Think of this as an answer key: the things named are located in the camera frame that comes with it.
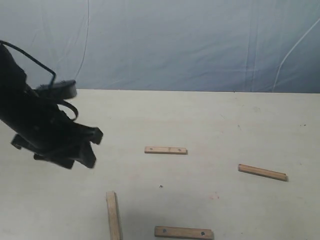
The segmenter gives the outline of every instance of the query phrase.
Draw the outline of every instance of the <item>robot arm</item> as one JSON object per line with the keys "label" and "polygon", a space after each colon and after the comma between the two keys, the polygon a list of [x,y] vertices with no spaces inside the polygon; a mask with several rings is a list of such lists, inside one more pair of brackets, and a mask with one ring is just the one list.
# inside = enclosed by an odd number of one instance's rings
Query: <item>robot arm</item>
{"label": "robot arm", "polygon": [[[26,73],[17,65],[5,45],[13,47],[52,73],[48,85],[32,89]],[[20,48],[0,40],[0,120],[17,134],[11,144],[34,153],[35,160],[71,169],[78,161],[87,168],[96,162],[91,143],[99,145],[103,133],[98,127],[75,123],[78,110],[66,102],[77,95],[76,81],[54,83],[56,74]],[[70,119],[58,105],[75,113]]]}

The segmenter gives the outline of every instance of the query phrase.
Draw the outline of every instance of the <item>table surface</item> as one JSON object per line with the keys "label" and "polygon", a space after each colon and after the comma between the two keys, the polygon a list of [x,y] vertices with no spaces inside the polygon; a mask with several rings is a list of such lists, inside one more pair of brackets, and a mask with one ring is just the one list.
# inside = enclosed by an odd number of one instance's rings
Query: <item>table surface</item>
{"label": "table surface", "polygon": [[0,124],[0,239],[110,239],[107,191],[124,240],[155,239],[155,226],[212,229],[215,240],[319,239],[320,95],[79,90],[71,102],[79,123],[104,132],[94,169],[35,161]]}

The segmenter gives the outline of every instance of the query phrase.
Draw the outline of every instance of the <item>wooden strip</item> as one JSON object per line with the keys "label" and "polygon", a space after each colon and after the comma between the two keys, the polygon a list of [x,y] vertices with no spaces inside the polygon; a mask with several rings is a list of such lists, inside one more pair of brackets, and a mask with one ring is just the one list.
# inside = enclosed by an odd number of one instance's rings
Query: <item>wooden strip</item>
{"label": "wooden strip", "polygon": [[188,154],[184,147],[165,147],[165,146],[146,146],[144,148],[145,154]]}
{"label": "wooden strip", "polygon": [[175,239],[213,239],[214,233],[210,229],[183,228],[171,226],[156,226],[154,236]]}
{"label": "wooden strip", "polygon": [[266,178],[271,178],[271,179],[276,179],[280,181],[288,181],[288,176],[285,173],[277,172],[277,171],[270,171],[254,166],[248,166],[248,165],[243,165],[239,164],[238,165],[238,170],[239,172],[244,172],[247,174],[254,174]]}
{"label": "wooden strip", "polygon": [[106,203],[108,207],[110,240],[121,240],[121,227],[118,215],[118,200],[114,191],[106,193]]}

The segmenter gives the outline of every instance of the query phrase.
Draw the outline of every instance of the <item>gray fabric backdrop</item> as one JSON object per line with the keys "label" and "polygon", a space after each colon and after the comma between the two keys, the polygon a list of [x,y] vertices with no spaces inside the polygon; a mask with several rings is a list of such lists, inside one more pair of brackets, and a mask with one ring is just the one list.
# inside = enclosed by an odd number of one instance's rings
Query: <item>gray fabric backdrop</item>
{"label": "gray fabric backdrop", "polygon": [[0,38],[78,88],[320,93],[319,19],[319,0],[2,0]]}

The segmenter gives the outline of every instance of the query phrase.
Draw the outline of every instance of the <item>wooden stick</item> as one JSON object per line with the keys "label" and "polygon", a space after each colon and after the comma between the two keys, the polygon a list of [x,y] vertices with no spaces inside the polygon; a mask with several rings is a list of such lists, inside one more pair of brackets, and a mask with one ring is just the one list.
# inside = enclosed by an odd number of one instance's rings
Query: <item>wooden stick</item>
{"label": "wooden stick", "polygon": [[144,148],[145,154],[188,154],[184,147],[165,147],[165,146],[146,146]]}
{"label": "wooden stick", "polygon": [[108,207],[110,239],[121,240],[122,234],[118,215],[118,201],[117,195],[114,191],[108,191],[106,193],[106,203]]}
{"label": "wooden stick", "polygon": [[213,239],[214,233],[210,229],[183,228],[170,226],[156,226],[154,236],[175,239]]}
{"label": "wooden stick", "polygon": [[254,166],[247,166],[243,164],[238,165],[239,172],[244,172],[247,174],[254,174],[266,178],[276,179],[280,181],[288,181],[288,176],[285,173],[277,172],[277,171],[270,171]]}

